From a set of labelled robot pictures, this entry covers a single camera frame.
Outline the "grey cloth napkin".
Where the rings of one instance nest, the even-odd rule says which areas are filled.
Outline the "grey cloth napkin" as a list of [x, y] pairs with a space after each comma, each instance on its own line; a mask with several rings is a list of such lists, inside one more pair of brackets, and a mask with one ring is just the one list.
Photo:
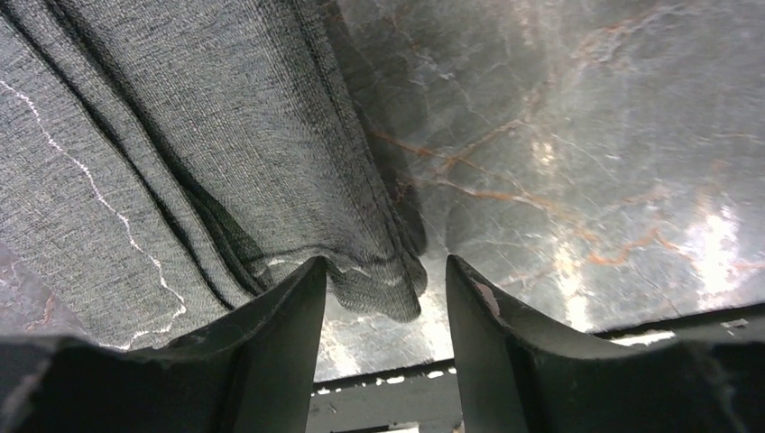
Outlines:
[[314, 1], [2, 2], [1, 239], [121, 350], [314, 256], [352, 311], [427, 286]]

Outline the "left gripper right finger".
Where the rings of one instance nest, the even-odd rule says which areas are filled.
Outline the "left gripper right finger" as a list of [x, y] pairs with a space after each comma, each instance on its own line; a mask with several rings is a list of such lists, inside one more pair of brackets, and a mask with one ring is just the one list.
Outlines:
[[761, 432], [764, 307], [648, 324], [620, 345], [564, 325], [447, 259], [447, 312], [469, 432]]

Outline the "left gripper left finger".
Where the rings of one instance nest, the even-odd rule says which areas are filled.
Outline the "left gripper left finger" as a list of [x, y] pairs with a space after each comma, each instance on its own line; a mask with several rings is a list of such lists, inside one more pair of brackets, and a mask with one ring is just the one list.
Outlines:
[[302, 432], [327, 264], [158, 348], [118, 352], [74, 336], [1, 340], [4, 432]]

